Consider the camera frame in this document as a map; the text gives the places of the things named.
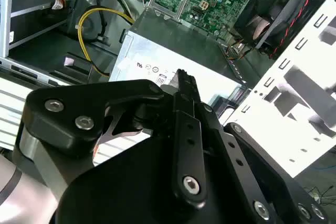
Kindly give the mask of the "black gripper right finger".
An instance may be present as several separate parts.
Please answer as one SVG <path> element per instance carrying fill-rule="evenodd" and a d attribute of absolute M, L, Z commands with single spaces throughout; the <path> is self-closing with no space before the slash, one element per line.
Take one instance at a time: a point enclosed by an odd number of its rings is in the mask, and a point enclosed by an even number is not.
<path fill-rule="evenodd" d="M 186 77 L 187 91 L 201 120 L 204 140 L 227 170 L 238 217 L 232 223 L 330 223 L 316 201 L 238 124 L 222 126 L 202 103 L 196 80 Z"/>

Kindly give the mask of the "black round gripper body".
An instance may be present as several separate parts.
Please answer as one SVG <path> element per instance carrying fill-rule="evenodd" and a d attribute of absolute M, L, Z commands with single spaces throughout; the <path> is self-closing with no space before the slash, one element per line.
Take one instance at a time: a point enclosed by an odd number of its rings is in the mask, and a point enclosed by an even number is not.
<path fill-rule="evenodd" d="M 173 138 L 156 134 L 76 178 L 56 223 L 234 223 L 245 221 L 235 181 L 220 153 L 203 152 L 207 201 L 196 210 L 172 192 Z"/>

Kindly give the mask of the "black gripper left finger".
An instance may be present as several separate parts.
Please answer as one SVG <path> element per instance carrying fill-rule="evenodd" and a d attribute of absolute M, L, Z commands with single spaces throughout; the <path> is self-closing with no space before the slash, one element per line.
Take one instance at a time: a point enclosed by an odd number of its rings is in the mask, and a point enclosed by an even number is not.
<path fill-rule="evenodd" d="M 156 134 L 173 138 L 172 192 L 200 209 L 207 197 L 201 121 L 184 70 L 169 94 L 149 80 L 38 89 L 25 102 L 16 144 L 62 198 L 85 172 Z"/>

